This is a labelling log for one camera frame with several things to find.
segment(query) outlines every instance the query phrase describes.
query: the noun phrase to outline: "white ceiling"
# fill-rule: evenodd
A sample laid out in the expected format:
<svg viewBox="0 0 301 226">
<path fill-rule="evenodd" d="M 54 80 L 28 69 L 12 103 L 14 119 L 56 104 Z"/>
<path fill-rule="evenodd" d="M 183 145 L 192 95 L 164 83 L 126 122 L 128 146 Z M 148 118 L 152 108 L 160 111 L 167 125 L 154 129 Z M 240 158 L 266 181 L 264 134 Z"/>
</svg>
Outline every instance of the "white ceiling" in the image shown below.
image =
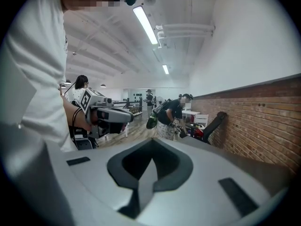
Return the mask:
<svg viewBox="0 0 301 226">
<path fill-rule="evenodd" d="M 138 0 L 132 7 L 121 2 L 118 7 L 66 12 L 66 78 L 74 82 L 78 75 L 84 74 L 89 81 L 97 82 L 129 71 L 163 73 L 162 64 L 167 64 L 171 74 L 188 73 L 187 68 L 194 63 L 203 44 L 204 37 L 199 36 L 202 31 L 199 27 L 167 28 L 164 25 L 212 25 L 215 1 L 156 0 L 153 6 L 144 5 L 156 36 L 156 25 L 163 25 L 165 36 L 186 35 L 160 40 L 162 48 L 151 44 L 133 13 L 133 8 L 144 0 Z"/>
</svg>

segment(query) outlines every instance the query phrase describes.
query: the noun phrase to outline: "man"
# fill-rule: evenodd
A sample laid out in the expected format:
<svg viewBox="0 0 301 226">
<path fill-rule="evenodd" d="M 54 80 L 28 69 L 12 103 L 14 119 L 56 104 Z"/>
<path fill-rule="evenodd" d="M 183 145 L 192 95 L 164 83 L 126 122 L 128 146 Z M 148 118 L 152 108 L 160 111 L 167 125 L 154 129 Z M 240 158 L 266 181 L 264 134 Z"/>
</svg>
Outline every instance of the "man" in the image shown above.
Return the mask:
<svg viewBox="0 0 301 226">
<path fill-rule="evenodd" d="M 154 95 L 151 93 L 151 89 L 147 90 L 147 97 L 146 97 L 146 102 L 147 102 L 147 114 L 150 117 L 152 113 L 152 109 L 154 107 L 152 103 L 152 99 L 154 98 Z"/>
<path fill-rule="evenodd" d="M 56 142 L 63 151 L 76 150 L 70 139 L 68 125 L 72 125 L 72 117 L 78 109 L 60 95 L 60 84 L 66 82 L 68 44 L 63 14 L 67 10 L 101 5 L 101 1 L 114 0 L 27 0 L 0 48 L 1 78 L 15 81 L 16 74 L 21 75 L 28 88 L 35 91 L 24 109 L 21 123 L 38 132 L 45 140 Z M 11 91 L 11 96 L 16 96 L 23 89 L 18 82 L 12 83 L 15 91 L 2 89 L 0 95 L 7 98 Z M 97 122 L 95 112 L 92 121 Z M 75 126 L 91 130 L 83 112 L 77 115 Z"/>
<path fill-rule="evenodd" d="M 184 94 L 181 99 L 176 99 L 169 102 L 158 114 L 157 132 L 162 138 L 173 140 L 174 139 L 174 127 L 172 126 L 174 119 L 180 120 L 180 123 L 187 134 L 185 123 L 183 121 L 182 109 L 185 103 L 190 103 L 193 97 L 188 94 Z"/>
</svg>

